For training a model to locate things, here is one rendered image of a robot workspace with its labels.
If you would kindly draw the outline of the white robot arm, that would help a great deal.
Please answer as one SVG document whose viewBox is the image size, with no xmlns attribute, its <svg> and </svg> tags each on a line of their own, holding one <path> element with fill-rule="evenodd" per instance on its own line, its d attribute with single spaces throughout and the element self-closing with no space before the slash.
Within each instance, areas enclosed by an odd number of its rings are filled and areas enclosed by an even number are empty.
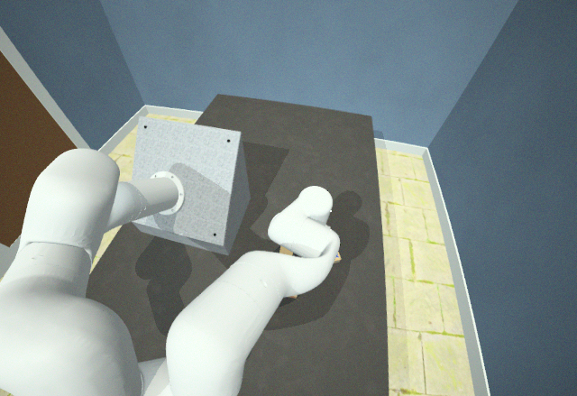
<svg viewBox="0 0 577 396">
<path fill-rule="evenodd" d="M 241 256 L 175 318 L 166 357 L 138 363 L 125 323 L 86 298 L 89 273 L 106 232 L 174 214 L 186 192 L 168 171 L 153 180 L 119 177 L 108 155 L 74 149 L 35 181 L 17 255 L 0 282 L 0 389 L 13 396 L 237 396 L 245 361 L 282 299 L 317 287 L 334 264 L 340 238 L 325 226 L 330 193 L 307 187 L 272 218 L 269 238 L 292 255 Z"/>
</svg>

